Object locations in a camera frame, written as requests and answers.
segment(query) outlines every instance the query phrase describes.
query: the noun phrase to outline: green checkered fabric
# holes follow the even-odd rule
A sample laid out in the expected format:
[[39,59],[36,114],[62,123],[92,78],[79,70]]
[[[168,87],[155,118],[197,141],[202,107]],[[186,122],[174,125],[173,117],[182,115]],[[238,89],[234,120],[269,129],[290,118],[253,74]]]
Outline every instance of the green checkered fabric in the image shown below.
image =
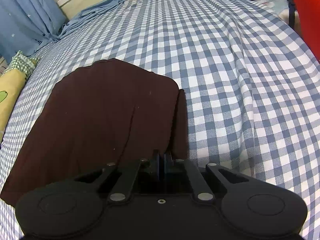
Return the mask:
[[39,57],[28,58],[22,54],[22,51],[19,50],[17,54],[14,57],[12,57],[12,61],[10,62],[6,70],[3,72],[3,74],[12,69],[18,69],[21,72],[25,73],[28,79],[35,70],[39,60]]

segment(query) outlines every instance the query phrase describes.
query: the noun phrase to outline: blue fabric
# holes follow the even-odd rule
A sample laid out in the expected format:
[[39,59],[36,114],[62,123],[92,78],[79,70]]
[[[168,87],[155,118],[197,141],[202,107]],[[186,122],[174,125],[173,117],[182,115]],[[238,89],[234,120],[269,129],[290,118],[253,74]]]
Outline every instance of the blue fabric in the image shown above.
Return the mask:
[[10,63],[21,50],[30,56],[58,38],[66,17],[54,0],[0,0],[0,54]]
[[112,10],[123,1],[125,0],[103,0],[100,3],[82,10],[63,27],[59,38],[64,38],[75,30],[81,28],[83,25],[92,21],[97,16]]

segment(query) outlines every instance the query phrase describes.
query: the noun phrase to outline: blue curtain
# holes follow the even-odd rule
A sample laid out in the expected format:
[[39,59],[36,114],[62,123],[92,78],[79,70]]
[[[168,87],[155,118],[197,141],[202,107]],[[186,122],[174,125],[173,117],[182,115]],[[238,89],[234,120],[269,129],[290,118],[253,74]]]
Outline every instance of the blue curtain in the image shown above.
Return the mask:
[[54,0],[0,0],[0,55],[9,63],[58,38],[66,17]]

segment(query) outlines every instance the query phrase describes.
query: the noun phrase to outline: folded blue blanket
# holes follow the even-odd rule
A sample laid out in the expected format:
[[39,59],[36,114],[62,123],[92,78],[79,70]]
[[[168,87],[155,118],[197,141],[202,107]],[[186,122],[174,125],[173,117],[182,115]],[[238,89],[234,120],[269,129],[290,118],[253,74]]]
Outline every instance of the folded blue blanket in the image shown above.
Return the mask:
[[125,0],[103,0],[97,4],[89,6],[88,8],[79,12],[75,17],[73,17],[67,24],[64,25],[59,39],[64,38],[75,30],[81,28],[86,23],[93,20],[95,17],[104,14]]

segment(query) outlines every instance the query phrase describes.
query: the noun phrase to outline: bed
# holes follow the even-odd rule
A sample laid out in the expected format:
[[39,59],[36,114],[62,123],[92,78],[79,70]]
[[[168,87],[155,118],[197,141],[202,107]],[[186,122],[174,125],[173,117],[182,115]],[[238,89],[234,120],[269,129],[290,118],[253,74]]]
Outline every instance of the bed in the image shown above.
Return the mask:
[[[0,190],[54,85],[115,57],[185,90],[190,159],[299,194],[301,235],[319,238],[320,65],[273,12],[248,0],[127,0],[36,56],[1,144]],[[22,235],[0,200],[0,239]]]

